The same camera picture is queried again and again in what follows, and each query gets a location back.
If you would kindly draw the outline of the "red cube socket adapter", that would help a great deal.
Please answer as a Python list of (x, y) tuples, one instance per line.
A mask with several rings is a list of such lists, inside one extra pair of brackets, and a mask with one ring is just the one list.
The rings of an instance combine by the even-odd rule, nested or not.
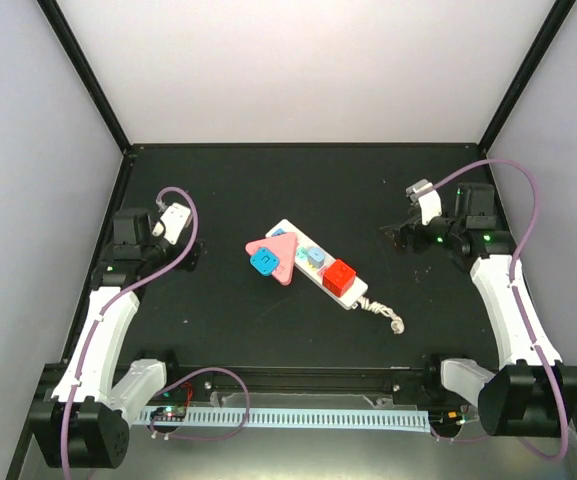
[(353, 285), (356, 271), (341, 259), (336, 259), (323, 273), (322, 285), (335, 297), (342, 297)]

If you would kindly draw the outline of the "light blue usb charger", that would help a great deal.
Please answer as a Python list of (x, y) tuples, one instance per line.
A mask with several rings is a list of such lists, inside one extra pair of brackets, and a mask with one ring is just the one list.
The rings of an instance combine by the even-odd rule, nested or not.
[(311, 267), (315, 269), (321, 268), (325, 263), (325, 259), (326, 254), (321, 248), (312, 246), (307, 250), (307, 262)]

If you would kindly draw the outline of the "white power strip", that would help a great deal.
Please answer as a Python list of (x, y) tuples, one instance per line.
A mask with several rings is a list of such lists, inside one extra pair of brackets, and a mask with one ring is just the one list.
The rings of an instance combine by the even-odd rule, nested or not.
[(265, 237), (286, 233), (294, 234), (297, 239), (295, 268), (345, 310), (356, 308), (368, 290), (357, 271), (344, 260), (331, 255), (287, 219), (271, 227)]

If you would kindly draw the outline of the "blue square plug adapter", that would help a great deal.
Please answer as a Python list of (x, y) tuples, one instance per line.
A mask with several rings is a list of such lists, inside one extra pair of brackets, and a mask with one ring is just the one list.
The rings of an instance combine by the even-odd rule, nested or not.
[(280, 260), (267, 247), (259, 247), (250, 256), (250, 264), (262, 276), (271, 276), (279, 267)]

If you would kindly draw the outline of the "pink triangular socket adapter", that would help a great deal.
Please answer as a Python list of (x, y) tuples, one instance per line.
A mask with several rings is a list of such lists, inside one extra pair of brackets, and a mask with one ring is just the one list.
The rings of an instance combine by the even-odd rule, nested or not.
[(280, 260), (279, 267), (271, 276), (282, 286), (287, 286), (292, 281), (297, 245), (296, 234), (287, 232), (249, 242), (245, 246), (245, 251), (249, 255), (250, 262), (250, 256), (259, 247), (267, 247), (271, 250)]

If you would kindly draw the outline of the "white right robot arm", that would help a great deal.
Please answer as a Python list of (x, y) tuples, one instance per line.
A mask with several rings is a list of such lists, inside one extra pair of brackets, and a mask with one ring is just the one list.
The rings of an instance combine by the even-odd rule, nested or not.
[(460, 396), (490, 436), (564, 437), (577, 407), (577, 367), (562, 361), (541, 327), (522, 264), (513, 257), (514, 238), (497, 218), (494, 187), (459, 184), (453, 213), (444, 212), (425, 179), (406, 195), (413, 217), (382, 232), (400, 252), (434, 245), (448, 252), (481, 296), (498, 352), (495, 372), (469, 358), (433, 355), (422, 379), (425, 396), (435, 403)]

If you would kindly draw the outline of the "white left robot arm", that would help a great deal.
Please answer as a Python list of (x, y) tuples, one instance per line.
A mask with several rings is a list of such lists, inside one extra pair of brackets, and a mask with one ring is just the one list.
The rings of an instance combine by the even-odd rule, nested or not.
[(86, 320), (65, 373), (29, 422), (51, 468), (116, 468), (129, 431), (148, 401), (175, 397), (181, 372), (168, 355), (131, 363), (115, 377), (119, 354), (148, 283), (180, 267), (193, 270), (201, 248), (196, 210), (179, 203), (153, 220), (143, 208), (118, 211), (91, 278)]

